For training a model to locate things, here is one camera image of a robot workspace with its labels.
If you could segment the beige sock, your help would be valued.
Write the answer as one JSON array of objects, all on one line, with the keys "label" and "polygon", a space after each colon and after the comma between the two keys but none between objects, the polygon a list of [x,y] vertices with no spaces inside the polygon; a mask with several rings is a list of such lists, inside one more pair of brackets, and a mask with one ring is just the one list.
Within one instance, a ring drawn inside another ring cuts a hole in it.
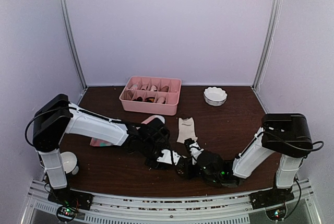
[{"label": "beige sock", "polygon": [[197,141],[198,137],[195,134],[195,122],[192,117],[187,119],[178,119],[178,137],[177,143],[183,144],[185,140],[192,139]]}]

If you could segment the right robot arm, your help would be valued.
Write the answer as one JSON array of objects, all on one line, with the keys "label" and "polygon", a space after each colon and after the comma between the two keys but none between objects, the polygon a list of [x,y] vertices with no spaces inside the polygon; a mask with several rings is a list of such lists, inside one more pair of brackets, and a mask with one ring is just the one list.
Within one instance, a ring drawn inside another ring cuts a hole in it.
[{"label": "right robot arm", "polygon": [[268,200],[280,203],[290,193],[303,159],[323,148],[324,142],[312,142],[306,116],[299,113],[269,113],[246,148],[232,160],[200,148],[191,138],[184,141],[187,157],[177,163],[177,173],[187,179],[201,177],[215,187],[240,186],[252,172],[274,153],[281,155]]}]

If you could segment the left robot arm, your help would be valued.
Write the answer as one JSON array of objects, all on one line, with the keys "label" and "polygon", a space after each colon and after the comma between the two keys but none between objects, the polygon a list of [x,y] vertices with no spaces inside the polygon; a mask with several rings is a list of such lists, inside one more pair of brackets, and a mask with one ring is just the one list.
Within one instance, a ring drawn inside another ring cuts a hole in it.
[{"label": "left robot arm", "polygon": [[61,161],[59,146],[64,135],[79,135],[106,141],[141,153],[153,168],[177,167],[184,159],[170,145],[170,131],[164,117],[154,116],[148,123],[113,119],[83,109],[60,93],[38,110],[25,132],[32,129],[26,142],[39,154],[49,178],[51,191],[63,205],[75,201]]}]

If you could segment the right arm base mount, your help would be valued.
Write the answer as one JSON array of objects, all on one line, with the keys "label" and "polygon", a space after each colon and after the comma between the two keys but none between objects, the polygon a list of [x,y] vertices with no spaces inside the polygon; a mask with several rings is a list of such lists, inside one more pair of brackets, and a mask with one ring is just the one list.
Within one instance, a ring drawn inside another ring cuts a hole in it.
[{"label": "right arm base mount", "polygon": [[284,202],[294,200],[294,194],[291,188],[262,190],[249,195],[250,203],[253,209],[266,208]]}]

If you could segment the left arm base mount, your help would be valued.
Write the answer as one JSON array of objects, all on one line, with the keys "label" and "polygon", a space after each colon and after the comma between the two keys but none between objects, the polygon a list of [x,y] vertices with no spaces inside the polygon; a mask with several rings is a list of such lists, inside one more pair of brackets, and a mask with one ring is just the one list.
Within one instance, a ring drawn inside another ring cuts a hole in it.
[{"label": "left arm base mount", "polygon": [[68,187],[62,189],[51,189],[48,201],[70,207],[72,209],[90,210],[93,195],[80,191],[72,190]]}]

